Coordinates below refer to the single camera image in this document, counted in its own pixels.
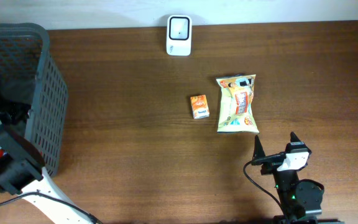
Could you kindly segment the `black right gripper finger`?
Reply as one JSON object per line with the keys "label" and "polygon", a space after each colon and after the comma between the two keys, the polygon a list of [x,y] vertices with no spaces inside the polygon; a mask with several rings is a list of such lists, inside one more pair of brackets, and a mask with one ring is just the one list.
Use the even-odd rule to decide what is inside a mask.
{"label": "black right gripper finger", "polygon": [[252,160],[258,160],[258,159],[263,159],[265,157],[265,152],[264,149],[262,147],[262,144],[260,142],[259,136],[256,135],[255,136],[255,142],[254,142],[254,153],[252,156]]}
{"label": "black right gripper finger", "polygon": [[299,139],[299,137],[292,131],[290,133],[290,142],[294,143],[294,142],[301,142],[301,140]]}

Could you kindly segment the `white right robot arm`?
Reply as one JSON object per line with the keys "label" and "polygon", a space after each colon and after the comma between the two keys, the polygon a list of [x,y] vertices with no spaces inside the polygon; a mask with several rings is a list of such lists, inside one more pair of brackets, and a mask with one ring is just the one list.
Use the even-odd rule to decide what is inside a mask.
{"label": "white right robot arm", "polygon": [[298,172],[308,165],[311,149],[294,132],[283,152],[267,156],[258,136],[250,162],[261,166],[262,175],[272,175],[278,198],[274,198],[282,215],[273,217],[273,223],[317,223],[322,214],[324,185],[310,179],[299,179]]}

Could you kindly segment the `yellow snack bag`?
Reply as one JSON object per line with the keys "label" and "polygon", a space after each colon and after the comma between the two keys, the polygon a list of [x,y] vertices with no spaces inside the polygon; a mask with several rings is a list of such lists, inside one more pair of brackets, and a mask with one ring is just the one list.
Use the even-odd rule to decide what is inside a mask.
{"label": "yellow snack bag", "polygon": [[218,133],[259,134],[252,114],[256,75],[238,74],[216,78],[221,88]]}

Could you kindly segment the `orange tissue pack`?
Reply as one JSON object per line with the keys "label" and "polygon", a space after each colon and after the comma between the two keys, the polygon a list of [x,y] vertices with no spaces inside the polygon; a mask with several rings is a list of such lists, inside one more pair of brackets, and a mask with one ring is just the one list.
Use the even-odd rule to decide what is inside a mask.
{"label": "orange tissue pack", "polygon": [[209,107],[206,95],[191,96],[190,101],[194,119],[209,117]]}

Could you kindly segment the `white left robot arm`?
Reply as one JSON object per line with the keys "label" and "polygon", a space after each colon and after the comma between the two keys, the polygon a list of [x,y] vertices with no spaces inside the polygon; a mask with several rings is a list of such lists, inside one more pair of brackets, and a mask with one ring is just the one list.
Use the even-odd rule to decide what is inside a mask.
{"label": "white left robot arm", "polygon": [[54,223],[100,223],[75,205],[53,182],[39,151],[0,120],[0,193],[24,199]]}

